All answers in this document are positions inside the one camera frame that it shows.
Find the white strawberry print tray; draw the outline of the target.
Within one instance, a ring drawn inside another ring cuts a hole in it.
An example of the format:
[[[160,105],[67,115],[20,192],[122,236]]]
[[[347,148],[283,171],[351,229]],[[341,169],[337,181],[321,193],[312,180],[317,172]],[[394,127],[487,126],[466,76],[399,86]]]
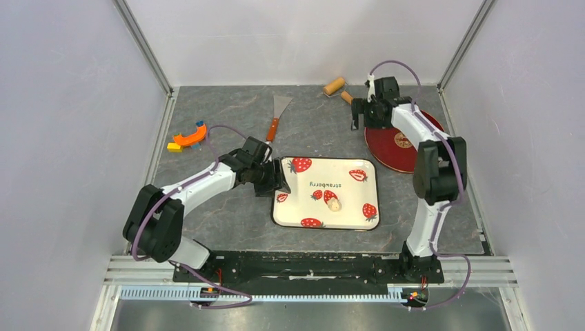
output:
[[[275,193],[271,217],[287,228],[369,231],[379,225],[377,170],[367,159],[283,157],[291,193]],[[327,202],[339,199],[341,210]]]

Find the wooden dough roller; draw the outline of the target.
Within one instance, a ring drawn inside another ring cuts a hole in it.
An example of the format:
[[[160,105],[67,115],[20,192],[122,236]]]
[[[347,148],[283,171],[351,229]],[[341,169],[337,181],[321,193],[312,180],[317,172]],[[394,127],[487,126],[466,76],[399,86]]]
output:
[[[353,97],[349,92],[346,91],[346,89],[347,84],[345,78],[337,77],[329,84],[325,85],[322,89],[322,92],[326,97],[329,98],[340,96],[342,100],[351,105],[353,102]]]

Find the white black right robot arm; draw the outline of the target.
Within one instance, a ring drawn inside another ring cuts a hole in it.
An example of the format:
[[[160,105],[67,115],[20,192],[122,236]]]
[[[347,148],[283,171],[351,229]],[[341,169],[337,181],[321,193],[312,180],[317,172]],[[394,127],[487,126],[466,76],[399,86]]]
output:
[[[466,141],[431,123],[410,97],[402,97],[396,78],[368,75],[366,97],[351,102],[351,128],[398,129],[417,151],[413,188],[417,213],[403,244],[398,270],[416,281],[438,266],[437,238],[447,212],[466,188]]]

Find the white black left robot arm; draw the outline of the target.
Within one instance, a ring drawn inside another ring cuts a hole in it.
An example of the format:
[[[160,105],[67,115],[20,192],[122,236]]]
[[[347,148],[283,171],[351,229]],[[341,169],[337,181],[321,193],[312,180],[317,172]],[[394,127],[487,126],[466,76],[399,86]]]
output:
[[[269,159],[272,148],[248,137],[242,148],[223,154],[197,174],[180,182],[158,188],[152,184],[140,189],[132,206],[123,238],[131,244],[132,255],[158,263],[175,262],[190,267],[200,281],[211,280],[217,264],[203,244],[183,236],[184,217],[207,200],[251,183],[258,197],[289,194],[280,159]]]

